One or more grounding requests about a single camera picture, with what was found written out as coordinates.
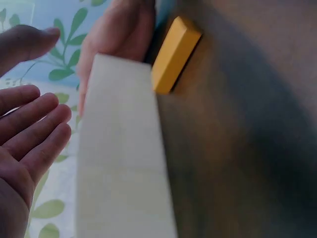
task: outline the human hand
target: human hand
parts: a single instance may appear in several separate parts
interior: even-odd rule
[[[77,65],[82,116],[88,80],[97,53],[143,61],[155,26],[155,0],[113,0],[83,42]]]
[[[29,26],[1,34],[0,77],[19,62],[44,55],[58,38],[58,29]],[[24,237],[35,187],[70,139],[70,117],[69,107],[58,105],[54,94],[40,97],[35,86],[0,90],[1,238]]]

